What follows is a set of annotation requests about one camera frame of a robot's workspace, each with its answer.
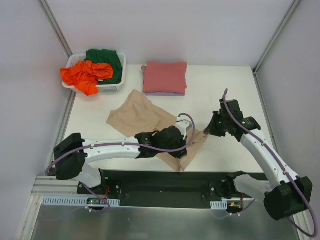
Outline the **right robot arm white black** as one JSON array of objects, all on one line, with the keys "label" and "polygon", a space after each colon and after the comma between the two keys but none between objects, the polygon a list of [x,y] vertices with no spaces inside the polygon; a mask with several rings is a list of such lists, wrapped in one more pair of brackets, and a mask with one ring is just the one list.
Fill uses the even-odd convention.
[{"label": "right robot arm white black", "polygon": [[230,134],[254,157],[268,183],[263,183],[244,171],[229,173],[217,185],[217,195],[231,199],[239,194],[262,201],[269,216],[279,221],[308,209],[313,184],[300,177],[269,146],[261,126],[253,117],[244,117],[237,100],[220,99],[220,110],[205,129],[205,134],[225,137]]}]

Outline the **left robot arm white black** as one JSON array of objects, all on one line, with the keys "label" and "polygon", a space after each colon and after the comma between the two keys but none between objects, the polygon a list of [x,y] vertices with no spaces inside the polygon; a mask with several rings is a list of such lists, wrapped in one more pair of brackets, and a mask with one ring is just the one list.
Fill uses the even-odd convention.
[{"label": "left robot arm white black", "polygon": [[55,176],[60,181],[75,179],[99,195],[105,191],[106,183],[101,170],[91,167],[91,163],[122,158],[149,159],[160,153],[181,158],[187,154],[186,141],[186,129],[177,125],[114,141],[83,139],[80,133],[73,133],[53,150]]}]

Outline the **beige t shirt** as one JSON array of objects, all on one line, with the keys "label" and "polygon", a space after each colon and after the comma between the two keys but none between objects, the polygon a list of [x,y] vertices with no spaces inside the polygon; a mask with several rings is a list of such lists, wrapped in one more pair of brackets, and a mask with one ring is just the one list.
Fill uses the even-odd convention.
[{"label": "beige t shirt", "polygon": [[[131,137],[139,133],[162,131],[175,125],[176,121],[176,116],[154,105],[134,89],[120,108],[110,112],[106,122],[124,136]],[[169,153],[160,153],[157,157],[174,171],[184,172],[207,139],[208,135],[196,129],[195,139],[186,149],[187,155],[178,159]]]}]

